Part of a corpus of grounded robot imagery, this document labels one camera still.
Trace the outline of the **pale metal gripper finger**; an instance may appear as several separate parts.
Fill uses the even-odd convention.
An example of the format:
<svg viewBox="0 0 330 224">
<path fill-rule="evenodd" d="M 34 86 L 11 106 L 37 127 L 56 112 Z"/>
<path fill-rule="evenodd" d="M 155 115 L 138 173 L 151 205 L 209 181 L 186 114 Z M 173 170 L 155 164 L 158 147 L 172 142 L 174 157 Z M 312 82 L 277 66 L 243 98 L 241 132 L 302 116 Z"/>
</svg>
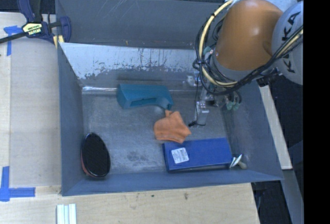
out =
<svg viewBox="0 0 330 224">
<path fill-rule="evenodd" d="M 209 114 L 209 108 L 207 108 L 204 101 L 196 102 L 196 123 L 198 125 L 205 125 Z"/>
</svg>

